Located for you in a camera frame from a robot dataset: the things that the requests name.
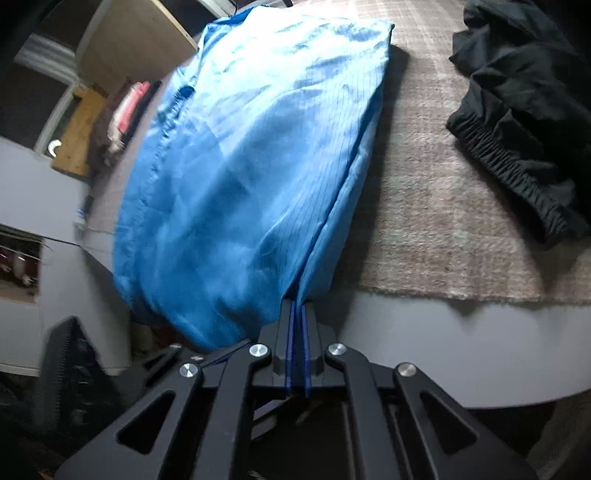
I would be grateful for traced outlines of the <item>blue shiny jacket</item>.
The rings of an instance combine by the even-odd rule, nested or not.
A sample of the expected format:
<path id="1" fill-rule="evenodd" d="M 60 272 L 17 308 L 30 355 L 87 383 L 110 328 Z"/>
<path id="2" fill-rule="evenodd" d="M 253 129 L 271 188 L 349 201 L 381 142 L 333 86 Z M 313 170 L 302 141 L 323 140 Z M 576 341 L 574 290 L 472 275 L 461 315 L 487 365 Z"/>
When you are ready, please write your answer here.
<path id="1" fill-rule="evenodd" d="M 113 279 L 212 351 L 328 291 L 383 109 L 392 23 L 257 6 L 170 77 L 123 195 Z"/>

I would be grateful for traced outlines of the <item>plaid woven table cloth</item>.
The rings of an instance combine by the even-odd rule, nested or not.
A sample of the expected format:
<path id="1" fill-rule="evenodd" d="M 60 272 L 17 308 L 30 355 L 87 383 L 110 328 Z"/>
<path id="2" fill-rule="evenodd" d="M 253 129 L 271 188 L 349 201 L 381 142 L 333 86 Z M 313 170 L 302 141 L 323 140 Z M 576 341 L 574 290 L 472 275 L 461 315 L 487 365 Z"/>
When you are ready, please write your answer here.
<path id="1" fill-rule="evenodd" d="M 308 1 L 304 12 L 394 22 L 396 86 L 332 282 L 384 295 L 586 304 L 590 249 L 530 244 L 444 123 L 465 83 L 448 56 L 458 1 Z"/>

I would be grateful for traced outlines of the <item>brown folded garment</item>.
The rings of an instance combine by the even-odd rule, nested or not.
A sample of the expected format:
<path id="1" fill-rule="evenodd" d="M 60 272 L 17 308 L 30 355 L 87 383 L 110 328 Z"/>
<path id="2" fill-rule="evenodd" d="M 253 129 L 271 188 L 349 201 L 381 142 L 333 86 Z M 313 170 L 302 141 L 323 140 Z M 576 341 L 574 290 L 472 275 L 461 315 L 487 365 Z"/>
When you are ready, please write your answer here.
<path id="1" fill-rule="evenodd" d="M 112 168 L 120 157 L 118 152 L 111 149 L 112 141 L 109 139 L 108 131 L 115 110 L 129 92 L 131 86 L 132 82 L 128 78 L 121 82 L 115 91 L 108 96 L 94 121 L 86 156 L 89 178 Z"/>

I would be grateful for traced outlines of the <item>orange wooden board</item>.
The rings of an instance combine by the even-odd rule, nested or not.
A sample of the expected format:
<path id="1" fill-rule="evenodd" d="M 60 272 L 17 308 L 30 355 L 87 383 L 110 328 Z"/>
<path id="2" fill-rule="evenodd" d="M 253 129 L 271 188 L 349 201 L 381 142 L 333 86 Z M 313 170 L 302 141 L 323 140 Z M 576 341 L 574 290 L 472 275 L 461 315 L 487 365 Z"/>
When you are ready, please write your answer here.
<path id="1" fill-rule="evenodd" d="M 82 179 L 88 175 L 86 157 L 90 134 L 106 98 L 92 88 L 82 87 L 77 87 L 73 96 L 78 102 L 61 135 L 61 144 L 51 167 L 62 174 Z"/>

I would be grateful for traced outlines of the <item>pink folded garment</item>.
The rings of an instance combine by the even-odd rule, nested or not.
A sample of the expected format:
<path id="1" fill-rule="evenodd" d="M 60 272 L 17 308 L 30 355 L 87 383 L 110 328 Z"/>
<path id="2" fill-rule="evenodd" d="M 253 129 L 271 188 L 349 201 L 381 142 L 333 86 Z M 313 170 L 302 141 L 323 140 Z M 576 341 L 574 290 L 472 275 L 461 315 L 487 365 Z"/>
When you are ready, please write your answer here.
<path id="1" fill-rule="evenodd" d="M 135 82 L 125 90 L 122 100 L 114 110 L 108 125 L 107 137 L 111 143 L 119 143 L 131 123 L 132 115 L 150 87 L 148 81 Z"/>

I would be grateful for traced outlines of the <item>black crumpled garment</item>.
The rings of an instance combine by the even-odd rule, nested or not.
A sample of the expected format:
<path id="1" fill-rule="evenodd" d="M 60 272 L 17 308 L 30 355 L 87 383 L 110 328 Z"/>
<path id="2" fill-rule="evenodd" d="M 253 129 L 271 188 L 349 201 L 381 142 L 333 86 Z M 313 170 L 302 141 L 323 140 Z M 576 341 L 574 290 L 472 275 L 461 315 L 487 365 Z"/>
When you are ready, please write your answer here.
<path id="1" fill-rule="evenodd" d="M 469 1 L 450 57 L 469 80 L 447 121 L 524 233 L 590 235 L 590 30 L 569 1 Z"/>

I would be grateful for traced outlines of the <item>light wooden board panel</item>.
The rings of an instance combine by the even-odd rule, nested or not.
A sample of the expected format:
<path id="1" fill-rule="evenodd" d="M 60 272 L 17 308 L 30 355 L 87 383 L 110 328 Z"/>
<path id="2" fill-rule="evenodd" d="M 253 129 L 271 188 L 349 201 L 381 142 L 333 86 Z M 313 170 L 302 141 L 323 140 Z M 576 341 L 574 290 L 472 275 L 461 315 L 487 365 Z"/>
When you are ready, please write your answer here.
<path id="1" fill-rule="evenodd" d="M 106 94 L 124 80 L 164 78 L 197 43 L 159 1 L 103 1 L 75 53 L 79 77 Z"/>

